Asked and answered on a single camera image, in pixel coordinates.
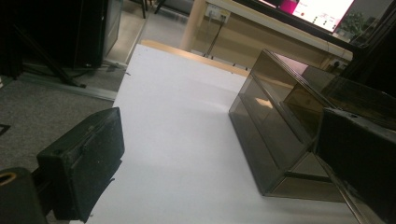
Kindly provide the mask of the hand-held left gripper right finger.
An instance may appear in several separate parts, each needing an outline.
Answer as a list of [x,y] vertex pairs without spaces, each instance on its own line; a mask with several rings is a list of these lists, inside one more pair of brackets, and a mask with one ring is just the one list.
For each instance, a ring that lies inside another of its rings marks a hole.
[[396,131],[325,108],[316,155],[386,224],[396,224]]

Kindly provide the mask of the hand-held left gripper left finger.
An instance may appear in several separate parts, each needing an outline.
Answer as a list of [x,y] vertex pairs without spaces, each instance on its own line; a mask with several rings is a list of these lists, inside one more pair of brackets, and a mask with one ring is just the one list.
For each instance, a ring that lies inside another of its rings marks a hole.
[[54,215],[87,221],[119,169],[123,153],[117,107],[89,115],[39,152],[39,168],[54,187]]

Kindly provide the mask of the smoky transparent plastic box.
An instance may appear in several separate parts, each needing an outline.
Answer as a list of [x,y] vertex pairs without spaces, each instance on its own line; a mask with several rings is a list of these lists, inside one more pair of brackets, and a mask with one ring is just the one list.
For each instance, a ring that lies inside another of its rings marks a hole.
[[361,224],[386,224],[316,155],[325,108],[396,131],[396,99],[263,50],[229,116],[264,196],[346,203]]

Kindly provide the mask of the black stand legs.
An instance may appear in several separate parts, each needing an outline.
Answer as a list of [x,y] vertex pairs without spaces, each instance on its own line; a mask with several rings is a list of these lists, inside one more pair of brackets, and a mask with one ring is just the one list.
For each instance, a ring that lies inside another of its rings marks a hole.
[[63,83],[74,87],[85,88],[84,84],[76,82],[72,77],[67,75],[62,67],[33,39],[26,29],[18,24],[14,24],[13,28],[19,40],[40,58],[49,70]]

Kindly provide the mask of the black cabinet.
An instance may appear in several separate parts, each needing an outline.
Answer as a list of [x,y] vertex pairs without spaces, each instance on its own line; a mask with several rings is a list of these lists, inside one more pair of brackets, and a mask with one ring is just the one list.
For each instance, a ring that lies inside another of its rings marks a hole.
[[123,0],[0,0],[0,75],[17,77],[27,30],[62,69],[96,68],[118,38]]

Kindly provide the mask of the light wooden desk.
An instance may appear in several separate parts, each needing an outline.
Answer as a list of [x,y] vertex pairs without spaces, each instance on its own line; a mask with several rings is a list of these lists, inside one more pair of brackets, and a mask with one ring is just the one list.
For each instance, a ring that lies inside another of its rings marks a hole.
[[[231,12],[226,23],[205,16],[208,4]],[[353,53],[329,40],[313,36],[266,16],[234,0],[195,0],[181,49],[205,52],[222,60],[250,67],[263,49],[324,68],[332,61],[349,63]]]

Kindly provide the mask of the monitor with bright screen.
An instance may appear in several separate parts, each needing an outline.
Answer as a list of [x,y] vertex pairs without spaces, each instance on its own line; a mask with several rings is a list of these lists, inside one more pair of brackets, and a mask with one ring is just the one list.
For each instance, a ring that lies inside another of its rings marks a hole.
[[369,46],[396,0],[234,0],[352,52]]

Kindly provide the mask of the white wall socket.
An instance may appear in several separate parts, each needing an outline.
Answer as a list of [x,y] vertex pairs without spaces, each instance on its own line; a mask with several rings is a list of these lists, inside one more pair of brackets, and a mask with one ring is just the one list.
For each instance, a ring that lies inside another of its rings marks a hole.
[[226,23],[231,16],[231,12],[222,7],[208,4],[205,10],[205,16],[210,18],[211,20]]

